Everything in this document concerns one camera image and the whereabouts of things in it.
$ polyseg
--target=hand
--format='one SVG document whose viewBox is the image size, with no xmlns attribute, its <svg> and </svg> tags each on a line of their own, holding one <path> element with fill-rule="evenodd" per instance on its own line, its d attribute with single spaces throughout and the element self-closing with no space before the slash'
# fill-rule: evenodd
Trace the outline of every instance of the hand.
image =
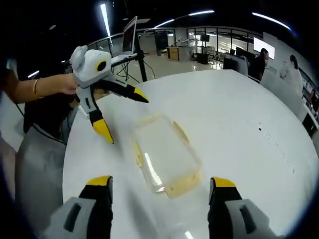
<svg viewBox="0 0 319 239">
<path fill-rule="evenodd" d="M 62 75 L 60 81 L 60 92 L 65 93 L 67 95 L 75 94 L 78 85 L 75 83 L 73 73 Z"/>
</svg>

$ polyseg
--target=white lab coat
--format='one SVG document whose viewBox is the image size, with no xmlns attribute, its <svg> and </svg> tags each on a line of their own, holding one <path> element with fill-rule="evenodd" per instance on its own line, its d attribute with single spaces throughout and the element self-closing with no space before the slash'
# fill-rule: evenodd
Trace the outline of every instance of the white lab coat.
<svg viewBox="0 0 319 239">
<path fill-rule="evenodd" d="M 303 96 L 303 80 L 298 69 L 295 69 L 294 64 L 292 62 L 287 63 L 283 66 L 278 72 L 280 78 L 287 82 L 297 94 L 302 97 Z"/>
</svg>

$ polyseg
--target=clear plastic container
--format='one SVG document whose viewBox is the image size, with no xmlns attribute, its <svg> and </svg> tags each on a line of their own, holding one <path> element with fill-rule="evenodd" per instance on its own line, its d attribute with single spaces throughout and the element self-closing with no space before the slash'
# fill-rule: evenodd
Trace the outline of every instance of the clear plastic container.
<svg viewBox="0 0 319 239">
<path fill-rule="evenodd" d="M 147 117 L 134 125 L 137 164 L 153 192 L 175 198 L 201 182 L 202 164 L 186 134 L 166 116 Z"/>
</svg>

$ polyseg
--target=black shirt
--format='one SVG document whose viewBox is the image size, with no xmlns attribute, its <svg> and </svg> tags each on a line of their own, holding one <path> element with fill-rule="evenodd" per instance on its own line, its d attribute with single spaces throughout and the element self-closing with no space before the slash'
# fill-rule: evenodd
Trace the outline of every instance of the black shirt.
<svg viewBox="0 0 319 239">
<path fill-rule="evenodd" d="M 257 80 L 261 80 L 259 79 L 259 74 L 263 74 L 265 71 L 265 60 L 263 59 L 263 57 L 258 56 L 256 57 L 249 66 L 249 70 L 248 70 L 248 75 L 256 78 Z"/>
</svg>

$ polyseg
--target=bracelet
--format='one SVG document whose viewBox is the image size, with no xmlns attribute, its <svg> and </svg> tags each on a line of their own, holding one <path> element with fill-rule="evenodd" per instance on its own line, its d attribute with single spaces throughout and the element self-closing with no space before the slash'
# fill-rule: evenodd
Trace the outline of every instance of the bracelet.
<svg viewBox="0 0 319 239">
<path fill-rule="evenodd" d="M 39 94 L 35 91 L 36 83 L 38 83 L 38 80 L 39 80 L 39 79 L 37 79 L 37 80 L 34 82 L 34 85 L 33 85 L 33 93 L 34 93 L 34 95 L 36 95 L 36 96 L 39 96 Z"/>
</svg>

